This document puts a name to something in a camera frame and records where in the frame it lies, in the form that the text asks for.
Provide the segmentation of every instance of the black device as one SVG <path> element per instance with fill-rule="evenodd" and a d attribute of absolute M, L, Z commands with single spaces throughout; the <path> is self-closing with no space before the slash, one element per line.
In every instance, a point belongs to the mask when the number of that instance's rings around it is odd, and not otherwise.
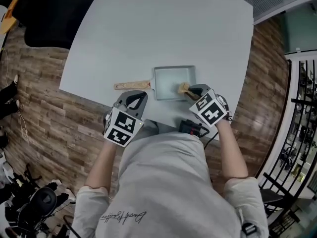
<path fill-rule="evenodd" d="M 206 136 L 209 133 L 209 130 L 203 127 L 201 123 L 196 124 L 191 120 L 182 120 L 178 132 L 187 133 L 201 138 L 203 136 Z"/>

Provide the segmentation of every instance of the wall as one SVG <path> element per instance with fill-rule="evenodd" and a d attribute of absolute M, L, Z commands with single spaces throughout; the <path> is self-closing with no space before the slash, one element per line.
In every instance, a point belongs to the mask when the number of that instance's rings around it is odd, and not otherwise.
<path fill-rule="evenodd" d="M 317 49 L 317 14 L 309 3 L 286 11 L 284 21 L 285 53 Z"/>

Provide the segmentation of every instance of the wooden floor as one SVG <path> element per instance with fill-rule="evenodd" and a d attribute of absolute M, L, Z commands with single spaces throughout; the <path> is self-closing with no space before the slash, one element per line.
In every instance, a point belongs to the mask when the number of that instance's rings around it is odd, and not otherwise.
<path fill-rule="evenodd" d="M 8 81 L 20 74 L 17 99 L 28 137 L 21 134 L 19 114 L 2 121 L 10 143 L 5 154 L 17 173 L 31 164 L 32 173 L 42 175 L 44 185 L 60 179 L 75 193 L 99 153 L 103 143 L 102 116 L 107 107 L 59 91 L 59 83 L 68 50 L 30 48 L 24 43 L 24 29 L 14 27 L 7 38 Z M 6 86 L 7 60 L 0 62 L 0 86 Z M 288 66 L 283 56 L 283 42 L 277 19 L 255 26 L 250 60 L 239 104 L 233 119 L 239 146 L 254 176 L 264 161 L 276 133 L 285 100 Z M 115 195 L 116 176 L 121 154 L 115 159 L 111 196 Z M 206 149 L 213 185 L 222 192 L 219 148 Z M 68 206 L 57 214 L 60 219 Z"/>

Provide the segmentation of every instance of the pan handle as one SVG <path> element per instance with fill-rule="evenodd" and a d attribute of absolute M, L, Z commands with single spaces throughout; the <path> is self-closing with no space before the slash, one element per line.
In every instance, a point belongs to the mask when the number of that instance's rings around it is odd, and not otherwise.
<path fill-rule="evenodd" d="M 127 82 L 127 83 L 118 83 L 114 84 L 115 90 L 131 90 L 131 89 L 150 89 L 151 82 L 146 81 L 137 81 L 137 82 Z"/>

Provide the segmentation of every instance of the sleeve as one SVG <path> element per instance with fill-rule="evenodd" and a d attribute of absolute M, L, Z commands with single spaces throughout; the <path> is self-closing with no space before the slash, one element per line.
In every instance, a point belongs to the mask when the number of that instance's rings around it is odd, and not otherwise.
<path fill-rule="evenodd" d="M 267 218 L 257 179 L 230 179 L 224 186 L 224 195 L 237 210 L 241 224 L 252 223 L 257 227 L 257 233 L 252 237 L 268 237 Z"/>
<path fill-rule="evenodd" d="M 106 188 L 82 187 L 77 193 L 72 228 L 81 238 L 94 237 L 99 219 L 108 206 Z M 69 238 L 76 238 L 76 235 L 71 231 Z"/>

